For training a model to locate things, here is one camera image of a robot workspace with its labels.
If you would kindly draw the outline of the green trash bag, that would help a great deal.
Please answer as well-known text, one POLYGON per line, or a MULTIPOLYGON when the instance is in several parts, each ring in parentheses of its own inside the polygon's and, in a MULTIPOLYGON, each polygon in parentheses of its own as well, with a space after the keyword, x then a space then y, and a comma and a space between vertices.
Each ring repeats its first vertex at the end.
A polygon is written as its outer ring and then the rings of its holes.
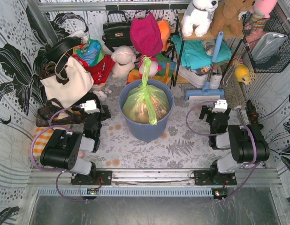
POLYGON ((151 66, 151 60, 148 57, 144 58, 143 61, 144 65, 144 72, 142 76, 142 81, 138 87, 133 88, 129 94, 126 101, 129 103, 131 102, 138 102, 144 100, 147 106, 147 109, 153 109, 153 105, 151 103, 151 98, 157 98, 161 101, 168 101, 167 96, 163 90, 157 88, 156 86, 149 85, 149 71, 151 66))

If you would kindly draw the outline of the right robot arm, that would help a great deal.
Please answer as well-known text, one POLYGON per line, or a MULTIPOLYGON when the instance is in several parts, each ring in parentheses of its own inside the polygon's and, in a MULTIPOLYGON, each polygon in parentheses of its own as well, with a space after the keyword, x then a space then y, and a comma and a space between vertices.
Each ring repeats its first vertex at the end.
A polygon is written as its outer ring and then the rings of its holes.
POLYGON ((209 145, 214 150, 230 149, 225 157, 212 162, 208 170, 194 172, 195 184, 216 186, 237 184, 235 170, 251 169, 267 161, 270 150, 257 124, 229 125, 230 108, 217 111, 215 107, 202 106, 199 119, 206 118, 210 127, 209 145))

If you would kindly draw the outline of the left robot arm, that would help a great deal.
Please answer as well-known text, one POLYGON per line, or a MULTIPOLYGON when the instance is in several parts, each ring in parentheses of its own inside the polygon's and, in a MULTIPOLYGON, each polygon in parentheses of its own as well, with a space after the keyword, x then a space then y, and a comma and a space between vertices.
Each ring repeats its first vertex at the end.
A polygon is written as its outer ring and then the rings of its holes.
POLYGON ((111 171, 98 170, 94 162, 78 156, 80 152, 98 150, 101 122, 110 118, 108 106, 104 105, 99 112, 87 116, 83 133, 55 130, 41 153, 41 164, 71 172, 72 185, 111 185, 111 171))

